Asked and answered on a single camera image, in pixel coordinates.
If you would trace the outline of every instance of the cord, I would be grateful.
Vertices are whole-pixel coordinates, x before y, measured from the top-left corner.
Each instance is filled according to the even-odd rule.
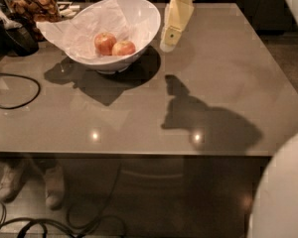
[[[20,78],[24,78],[24,79],[33,81],[33,82],[38,86],[38,90],[37,90],[36,94],[35,94],[34,97],[31,98],[29,101],[24,102],[24,103],[19,104],[19,105],[16,105],[16,106],[11,106],[11,107],[2,106],[2,105],[0,104],[0,109],[17,109],[17,108],[26,106],[26,105],[28,105],[29,103],[31,103],[32,101],[34,101],[34,100],[39,96],[39,94],[40,94],[40,92],[41,92],[41,85],[40,85],[39,81],[37,81],[36,79],[34,79],[34,78],[32,78],[32,77],[25,76],[25,75],[11,74],[11,73],[0,73],[0,76],[12,76],[12,77],[20,77]]]
[[[116,173],[116,176],[115,176],[115,179],[114,179],[114,182],[113,182],[113,185],[111,187],[111,190],[110,190],[110,193],[109,193],[109,196],[107,197],[104,205],[102,206],[102,208],[98,211],[98,213],[95,215],[95,217],[89,221],[88,223],[84,224],[84,225],[80,225],[80,226],[77,226],[77,225],[74,225],[72,222],[71,222],[71,211],[72,209],[74,208],[74,205],[72,205],[70,208],[69,208],[69,211],[67,212],[67,216],[66,216],[66,220],[67,220],[67,224],[71,227],[71,228],[74,228],[74,229],[82,229],[82,231],[76,236],[76,238],[81,238],[81,237],[84,237],[85,235],[87,234],[91,234],[93,233],[97,227],[100,225],[101,221],[105,218],[116,218],[118,219],[122,225],[123,225],[123,231],[124,233],[126,232],[126,226],[125,226],[125,223],[123,222],[123,220],[119,219],[118,217],[116,216],[107,216],[107,215],[102,215],[104,209],[108,206],[111,198],[112,198],[112,195],[113,195],[113,192],[116,188],[116,185],[117,185],[117,182],[118,182],[118,179],[119,179],[119,176],[120,176],[120,172],[121,172],[121,163],[119,163],[119,167],[117,169],[117,173]]]
[[[52,220],[52,219],[47,219],[47,218],[39,218],[39,219],[33,219],[33,218],[27,218],[27,217],[23,217],[23,218],[14,218],[11,220],[6,221],[6,216],[7,216],[7,210],[6,210],[6,206],[0,201],[0,205],[1,205],[1,210],[2,210],[2,214],[1,214],[1,218],[0,218],[0,229],[4,226],[7,226],[9,224],[12,223],[16,223],[16,222],[24,222],[24,221],[28,221],[28,224],[26,224],[18,233],[17,238],[24,238],[26,237],[27,231],[35,226],[35,225],[41,225],[43,228],[43,234],[42,237],[46,238],[48,235],[48,228],[47,225],[53,226],[58,228],[59,230],[61,230],[63,233],[65,233],[68,237],[70,238],[82,238],[85,235],[91,234],[94,231],[96,231],[96,229],[98,228],[98,226],[100,225],[101,221],[103,221],[104,219],[116,219],[119,222],[122,223],[123,225],[123,235],[120,235],[120,237],[124,237],[125,232],[126,232],[126,226],[125,223],[122,219],[120,219],[117,216],[114,215],[102,215],[104,209],[108,206],[113,192],[116,188],[119,176],[120,176],[120,171],[121,171],[121,163],[119,163],[119,167],[117,169],[117,173],[113,182],[113,185],[111,187],[110,193],[108,198],[106,199],[104,205],[102,206],[102,208],[99,210],[99,212],[96,214],[96,216],[87,224],[84,224],[82,226],[75,226],[71,223],[70,221],[70,214],[71,214],[71,210],[73,209],[73,207],[70,207],[70,209],[67,212],[67,222],[68,225],[70,227],[67,227],[65,224],[58,222],[56,220]],[[75,229],[82,229],[82,231],[80,231],[77,235],[75,235],[75,233],[71,230],[71,228],[75,228]]]

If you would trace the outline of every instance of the floor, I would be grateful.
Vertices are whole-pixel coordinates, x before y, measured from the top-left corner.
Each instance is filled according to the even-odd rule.
[[[261,35],[298,92],[298,33]],[[59,158],[67,181],[63,207],[45,205],[45,184],[34,168],[6,219],[31,217],[58,221],[74,235],[93,221],[88,237],[241,238],[256,187],[269,158]],[[28,223],[9,224],[0,237],[16,237]],[[48,237],[69,237],[48,226]],[[29,237],[42,237],[34,226]]]
[[[260,38],[298,92],[298,32]]]

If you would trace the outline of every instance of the jar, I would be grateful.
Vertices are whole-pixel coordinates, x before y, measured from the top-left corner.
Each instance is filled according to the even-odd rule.
[[[11,13],[27,20],[37,41],[45,38],[36,22],[58,22],[61,19],[57,0],[6,0]]]

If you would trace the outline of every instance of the sneaker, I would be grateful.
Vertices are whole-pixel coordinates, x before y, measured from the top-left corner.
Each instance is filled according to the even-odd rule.
[[[63,168],[57,164],[43,175],[46,183],[46,206],[53,210],[61,207],[65,196]]]
[[[27,160],[21,160],[16,167],[6,165],[3,168],[3,177],[0,181],[0,200],[3,202],[12,201],[21,190],[25,181],[22,180],[22,175],[26,166]]]

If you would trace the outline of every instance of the paper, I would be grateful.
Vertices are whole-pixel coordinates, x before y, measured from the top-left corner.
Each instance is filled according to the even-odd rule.
[[[121,57],[102,56],[96,51],[94,37],[99,33],[110,32],[117,41],[133,42],[136,52],[148,44],[148,21],[129,24],[123,10],[116,0],[108,0],[87,7],[70,20],[38,22],[37,27],[49,42],[70,58],[82,63],[108,63],[121,60]]]

